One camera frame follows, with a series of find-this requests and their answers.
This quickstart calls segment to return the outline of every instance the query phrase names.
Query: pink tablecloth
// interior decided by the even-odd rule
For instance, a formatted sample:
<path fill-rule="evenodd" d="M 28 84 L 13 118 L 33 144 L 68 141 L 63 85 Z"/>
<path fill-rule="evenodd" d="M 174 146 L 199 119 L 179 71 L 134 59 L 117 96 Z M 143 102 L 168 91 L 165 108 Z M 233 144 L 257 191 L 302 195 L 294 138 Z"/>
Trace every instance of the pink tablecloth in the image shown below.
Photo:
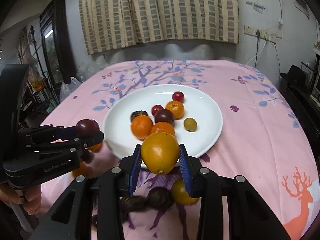
<path fill-rule="evenodd" d="M 67 127 L 87 118 L 101 125 L 108 109 L 119 98 L 137 88 L 165 83 L 200 89 L 218 103 L 223 129 L 215 145 L 201 157 L 203 166 L 225 177 L 244 175 L 291 238 L 299 239 L 319 212 L 315 161 L 289 105 L 266 76 L 252 67 L 228 61 L 123 62 L 91 77 L 43 124 Z M 92 176 L 102 174 L 117 163 L 104 145 L 89 165 Z M 170 189 L 178 177 L 154 176 L 143 171 L 136 194 L 147 195 L 150 188 L 156 186 Z M 72 179 L 69 173 L 43 184 L 44 209 L 54 203 Z M 166 213 L 132 212 L 129 222 L 123 226 L 125 238 L 196 239 L 199 210 L 200 203 L 174 205 Z"/>

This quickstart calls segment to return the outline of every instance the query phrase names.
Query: deer silhouette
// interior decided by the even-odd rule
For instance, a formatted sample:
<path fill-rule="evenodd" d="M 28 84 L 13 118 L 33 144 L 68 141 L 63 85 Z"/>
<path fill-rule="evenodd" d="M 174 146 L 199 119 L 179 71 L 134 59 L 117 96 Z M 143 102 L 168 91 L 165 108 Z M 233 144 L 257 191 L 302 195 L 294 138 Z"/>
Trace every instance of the deer silhouette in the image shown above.
<path fill-rule="evenodd" d="M 300 215 L 290 220 L 288 223 L 284 225 L 285 230 L 287 230 L 290 238 L 292 240 L 300 239 L 304 228 L 306 227 L 308 216 L 309 216 L 309 207 L 308 204 L 313 202 L 313 197 L 311 193 L 308 191 L 308 187 L 312 185 L 312 181 L 310 181 L 310 176 L 306 176 L 306 173 L 303 172 L 304 179 L 302 180 L 301 175 L 297 167 L 296 172 L 293 174 L 293 185 L 297 189 L 297 193 L 293 194 L 288 187 L 287 179 L 288 176 L 282 177 L 284 179 L 282 185 L 285 187 L 287 192 L 290 194 L 290 197 L 297 197 L 298 200 L 301 201 L 301 212 Z"/>

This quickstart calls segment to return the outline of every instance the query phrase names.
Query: finger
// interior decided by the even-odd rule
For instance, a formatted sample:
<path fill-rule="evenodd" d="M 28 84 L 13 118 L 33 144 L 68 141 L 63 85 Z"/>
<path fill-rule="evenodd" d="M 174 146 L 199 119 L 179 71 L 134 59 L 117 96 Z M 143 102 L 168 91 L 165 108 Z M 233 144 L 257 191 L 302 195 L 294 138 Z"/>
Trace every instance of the finger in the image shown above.
<path fill-rule="evenodd" d="M 23 207 L 25 211 L 27 211 L 28 213 L 31 213 L 34 210 L 36 210 L 40 206 L 40 204 L 41 204 L 41 195 L 30 202 L 25 202 L 23 204 Z"/>
<path fill-rule="evenodd" d="M 39 195 L 41 195 L 41 185 L 29 188 L 24 192 L 24 197 L 29 202 L 39 197 Z"/>
<path fill-rule="evenodd" d="M 19 204 L 19 196 L 8 184 L 0 184 L 0 200 Z"/>
<path fill-rule="evenodd" d="M 38 214 L 39 211 L 40 211 L 40 209 L 41 209 L 41 204 L 40 204 L 40 206 L 38 206 L 34 211 L 30 212 L 29 215 L 31 216 L 31 215 Z"/>

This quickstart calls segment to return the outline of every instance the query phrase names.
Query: orange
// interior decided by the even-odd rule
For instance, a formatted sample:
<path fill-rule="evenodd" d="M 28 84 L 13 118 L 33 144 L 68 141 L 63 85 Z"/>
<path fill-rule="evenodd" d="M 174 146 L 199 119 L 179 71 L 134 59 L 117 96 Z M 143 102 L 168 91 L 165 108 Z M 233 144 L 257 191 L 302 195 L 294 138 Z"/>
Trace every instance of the orange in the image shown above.
<path fill-rule="evenodd" d="M 170 133 L 172 136 L 175 135 L 174 129 L 171 124 L 167 122 L 158 122 L 151 128 L 151 133 L 155 132 L 167 132 Z"/>
<path fill-rule="evenodd" d="M 192 205 L 198 201 L 198 198 L 189 197 L 182 179 L 178 179 L 175 181 L 175 183 L 173 183 L 171 188 L 171 195 L 173 200 L 181 205 Z"/>
<path fill-rule="evenodd" d="M 131 131 L 138 139 L 144 139 L 150 134 L 153 122 L 146 115 L 138 115 L 132 120 Z"/>
<path fill-rule="evenodd" d="M 98 152 L 100 151 L 101 147 L 102 147 L 102 143 L 98 143 L 89 147 L 88 150 L 92 150 L 93 152 Z"/>
<path fill-rule="evenodd" d="M 85 177 L 89 176 L 89 168 L 83 163 L 80 163 L 80 167 L 72 171 L 72 176 L 74 178 L 78 177 L 79 175 L 83 175 Z"/>
<path fill-rule="evenodd" d="M 177 140 L 169 133 L 155 132 L 142 143 L 141 158 L 147 168 L 157 175 L 168 174 L 180 155 Z"/>
<path fill-rule="evenodd" d="M 179 119 L 184 115 L 184 106 L 178 101 L 170 101 L 165 106 L 165 109 L 170 110 L 173 113 L 175 119 Z"/>

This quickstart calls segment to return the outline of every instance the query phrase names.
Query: electrical outlet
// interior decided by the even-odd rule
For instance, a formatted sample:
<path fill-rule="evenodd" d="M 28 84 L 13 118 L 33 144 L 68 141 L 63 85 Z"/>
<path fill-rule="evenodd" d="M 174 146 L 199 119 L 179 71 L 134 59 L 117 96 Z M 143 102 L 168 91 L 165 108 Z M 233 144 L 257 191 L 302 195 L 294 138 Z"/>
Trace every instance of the electrical outlet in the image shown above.
<path fill-rule="evenodd" d="M 269 41 L 273 43 L 277 43 L 277 34 L 276 33 L 270 33 L 269 34 Z"/>
<path fill-rule="evenodd" d="M 260 31 L 260 38 L 264 39 L 264 40 L 268 40 L 269 39 L 269 32 L 265 31 L 262 28 L 259 27 L 253 27 L 253 36 L 257 37 L 257 31 Z"/>
<path fill-rule="evenodd" d="M 249 25 L 244 26 L 244 34 L 253 35 L 253 28 Z"/>

